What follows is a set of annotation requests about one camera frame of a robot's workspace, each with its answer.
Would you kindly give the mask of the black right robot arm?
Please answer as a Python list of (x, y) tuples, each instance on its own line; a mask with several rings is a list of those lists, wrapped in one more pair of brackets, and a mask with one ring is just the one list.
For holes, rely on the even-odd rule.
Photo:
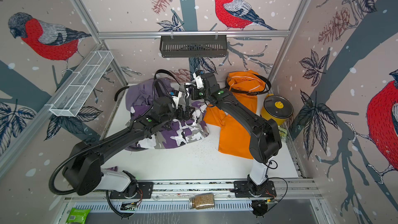
[(234, 95), (234, 93), (239, 93), (257, 96), (268, 93), (271, 89), (271, 83), (263, 76), (256, 75), (256, 77), (266, 84), (263, 91), (234, 89), (231, 79), (226, 79), (225, 87), (220, 88), (213, 73), (200, 71), (199, 75), (194, 75), (194, 81), (184, 84), (184, 90), (187, 93), (186, 98), (202, 99), (205, 103), (224, 111), (250, 134), (249, 152), (254, 159), (254, 163), (243, 189), (233, 192), (244, 196), (270, 196), (275, 198), (275, 190), (268, 189), (271, 186), (268, 171), (276, 169), (271, 165), (276, 164), (273, 158), (278, 155), (282, 148), (278, 125), (276, 121), (266, 120), (245, 107)]

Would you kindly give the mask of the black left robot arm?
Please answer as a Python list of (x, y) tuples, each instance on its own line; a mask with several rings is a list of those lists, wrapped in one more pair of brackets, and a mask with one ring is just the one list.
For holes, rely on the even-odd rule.
[(174, 119), (189, 120), (194, 111), (195, 108), (189, 104), (176, 105), (169, 96), (157, 98), (122, 131), (96, 145), (86, 142), (76, 144), (70, 156), (50, 176), (49, 190), (59, 196), (73, 193), (84, 196), (100, 190), (106, 193), (108, 202), (112, 191), (128, 199), (135, 196), (142, 199), (143, 193), (135, 176), (126, 170), (115, 172), (102, 169), (101, 166), (120, 151), (151, 137)]

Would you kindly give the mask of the lilac purple trousers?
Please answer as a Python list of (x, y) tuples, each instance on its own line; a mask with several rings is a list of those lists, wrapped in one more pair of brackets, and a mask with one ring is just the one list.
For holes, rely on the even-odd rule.
[(150, 79), (128, 88), (125, 106), (133, 116), (137, 117), (142, 115), (153, 103), (153, 99), (158, 97), (158, 91), (153, 87), (153, 79)]

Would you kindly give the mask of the orange trousers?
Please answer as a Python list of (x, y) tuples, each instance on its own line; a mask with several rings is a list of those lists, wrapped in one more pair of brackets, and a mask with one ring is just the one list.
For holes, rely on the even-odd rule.
[(221, 128), (218, 151), (227, 155), (253, 159), (249, 151), (250, 135), (233, 117), (216, 107), (208, 108), (204, 117), (207, 124)]

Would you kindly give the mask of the purple camouflage trousers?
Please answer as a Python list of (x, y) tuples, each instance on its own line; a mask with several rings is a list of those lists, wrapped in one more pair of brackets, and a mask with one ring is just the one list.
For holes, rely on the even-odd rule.
[[(202, 101), (191, 103), (195, 111), (193, 117), (187, 121), (174, 119), (150, 138), (145, 138), (129, 147), (127, 151), (142, 151), (145, 149), (173, 149), (188, 143), (201, 141), (209, 135), (204, 121), (206, 105)], [(131, 120), (137, 119), (130, 113)]]

